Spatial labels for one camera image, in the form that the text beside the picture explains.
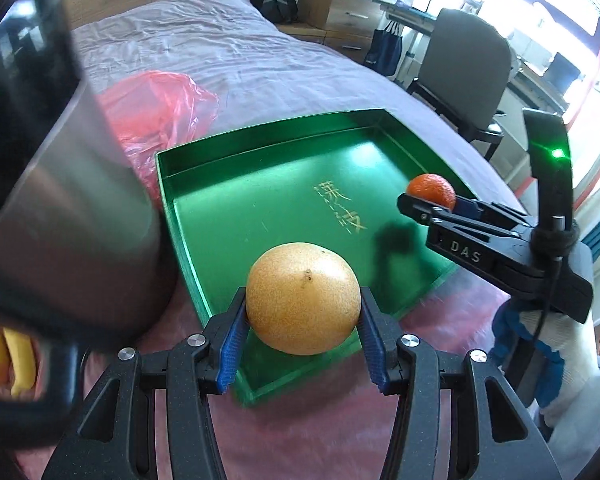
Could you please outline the white blue gloved hand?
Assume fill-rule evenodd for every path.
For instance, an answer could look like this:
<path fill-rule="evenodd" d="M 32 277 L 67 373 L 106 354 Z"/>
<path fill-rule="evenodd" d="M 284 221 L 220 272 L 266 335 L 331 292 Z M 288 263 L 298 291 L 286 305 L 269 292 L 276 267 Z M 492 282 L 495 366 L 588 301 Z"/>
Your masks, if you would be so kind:
<path fill-rule="evenodd" d="M 600 447 L 600 356 L 593 321 L 550 312 L 535 348 L 546 359 L 530 413 L 562 478 L 573 479 Z"/>

